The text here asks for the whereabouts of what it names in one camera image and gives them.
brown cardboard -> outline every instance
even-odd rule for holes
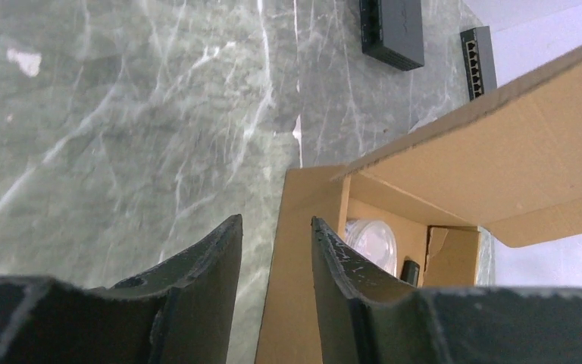
[[[582,47],[353,162],[291,170],[256,362],[320,363],[311,217],[379,218],[419,285],[472,285],[483,224],[509,246],[582,233]]]

marble countertop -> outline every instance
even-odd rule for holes
[[[0,274],[113,284],[241,213],[229,362],[253,362],[285,171],[468,102],[477,18],[423,18],[401,72],[361,53],[356,0],[0,0]]]

black cylindrical object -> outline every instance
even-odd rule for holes
[[[402,265],[400,279],[416,287],[418,286],[418,275],[420,273],[421,266],[413,260],[406,259],[405,263]]]

small cardboard flap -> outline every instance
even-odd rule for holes
[[[480,233],[474,229],[431,227],[423,286],[473,286]]]
[[[340,176],[361,169],[488,227],[509,246],[581,234],[582,47],[353,162]]]

black box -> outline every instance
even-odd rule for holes
[[[425,65],[421,0],[360,0],[362,52],[403,71]]]
[[[478,27],[461,33],[465,73],[470,100],[496,89],[496,69],[490,27]]]

